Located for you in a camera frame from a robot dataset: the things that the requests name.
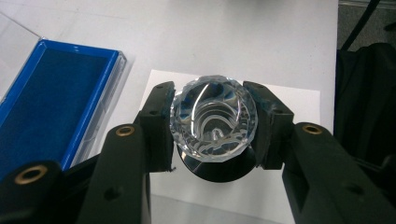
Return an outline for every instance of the blue tray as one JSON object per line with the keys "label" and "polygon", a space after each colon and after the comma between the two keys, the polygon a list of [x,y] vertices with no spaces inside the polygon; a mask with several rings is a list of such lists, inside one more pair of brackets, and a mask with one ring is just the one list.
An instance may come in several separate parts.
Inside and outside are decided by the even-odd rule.
{"label": "blue tray", "polygon": [[0,179],[29,161],[70,167],[89,125],[95,125],[90,121],[120,55],[49,40],[37,43],[0,104]]}

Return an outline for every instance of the black cloth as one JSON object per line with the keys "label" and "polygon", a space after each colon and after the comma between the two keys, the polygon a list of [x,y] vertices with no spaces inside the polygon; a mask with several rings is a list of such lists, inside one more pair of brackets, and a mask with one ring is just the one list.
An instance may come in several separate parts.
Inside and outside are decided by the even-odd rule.
{"label": "black cloth", "polygon": [[334,137],[350,155],[380,165],[396,154],[396,50],[373,44],[337,52]]}

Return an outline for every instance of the crystal glass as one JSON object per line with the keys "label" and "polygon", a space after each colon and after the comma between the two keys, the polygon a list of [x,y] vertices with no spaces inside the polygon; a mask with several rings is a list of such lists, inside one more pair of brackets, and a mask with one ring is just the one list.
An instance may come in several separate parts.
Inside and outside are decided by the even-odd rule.
{"label": "crystal glass", "polygon": [[237,81],[200,77],[174,98],[170,129],[187,155],[203,162],[222,162],[240,155],[257,128],[256,106]]}

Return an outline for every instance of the white paper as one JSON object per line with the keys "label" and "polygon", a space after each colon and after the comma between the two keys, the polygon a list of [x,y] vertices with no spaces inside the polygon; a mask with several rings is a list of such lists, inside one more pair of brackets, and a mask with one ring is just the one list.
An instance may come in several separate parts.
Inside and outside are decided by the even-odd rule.
{"label": "white paper", "polygon": [[[141,107],[154,86],[172,80],[179,91],[197,77],[199,76],[152,70]],[[319,91],[265,86],[294,112],[294,122],[319,124]],[[257,168],[234,182],[212,183],[191,173],[176,150],[173,166],[177,169],[172,173],[151,174],[152,194],[279,223],[294,223],[281,178],[282,171]]]}

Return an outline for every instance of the white table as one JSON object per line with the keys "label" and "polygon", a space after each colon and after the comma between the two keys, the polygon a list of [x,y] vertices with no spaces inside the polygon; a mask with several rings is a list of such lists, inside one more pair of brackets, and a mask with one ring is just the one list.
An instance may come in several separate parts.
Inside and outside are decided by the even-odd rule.
{"label": "white table", "polygon": [[[337,3],[1,0],[0,11],[48,39],[120,49],[130,62],[134,60],[107,129],[134,120],[150,71],[157,69],[195,75],[221,74],[320,91],[320,124],[332,130]],[[259,189],[252,186],[250,190]],[[274,202],[274,207],[284,207],[284,212],[259,208],[269,209],[259,218],[292,222],[284,201]],[[154,211],[153,207],[156,216],[153,223],[162,223],[161,220],[183,223],[191,218],[183,215],[185,219],[160,219],[165,212],[156,215]]]}

